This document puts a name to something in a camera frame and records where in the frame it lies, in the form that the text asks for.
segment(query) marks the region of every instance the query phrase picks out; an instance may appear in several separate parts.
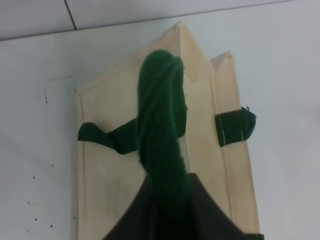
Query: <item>balsa wood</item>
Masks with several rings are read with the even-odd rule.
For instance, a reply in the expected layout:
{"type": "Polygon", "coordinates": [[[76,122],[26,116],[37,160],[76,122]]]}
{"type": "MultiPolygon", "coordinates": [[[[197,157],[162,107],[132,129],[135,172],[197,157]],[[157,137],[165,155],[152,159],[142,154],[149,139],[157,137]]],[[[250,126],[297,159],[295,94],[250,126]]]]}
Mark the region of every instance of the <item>balsa wood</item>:
{"type": "MultiPolygon", "coordinates": [[[[214,122],[223,106],[240,106],[234,69],[223,67],[227,57],[221,57],[220,62],[216,59],[214,62],[220,67],[213,67],[183,23],[177,23],[112,70],[80,86],[76,91],[78,128],[84,122],[94,122],[109,132],[136,117],[139,70],[145,57],[156,49],[181,56],[185,66],[187,128],[179,144],[186,168],[198,174],[209,194],[238,227],[244,232],[258,232],[247,145],[241,142],[242,147],[235,143],[221,148],[214,122]],[[224,76],[230,80],[223,82],[224,76]],[[234,95],[230,103],[224,105],[228,99],[220,100],[223,94],[215,95],[217,89],[234,95]]],[[[137,152],[120,155],[95,143],[78,142],[77,154],[78,239],[100,240],[128,209],[145,173],[137,152]]]]}

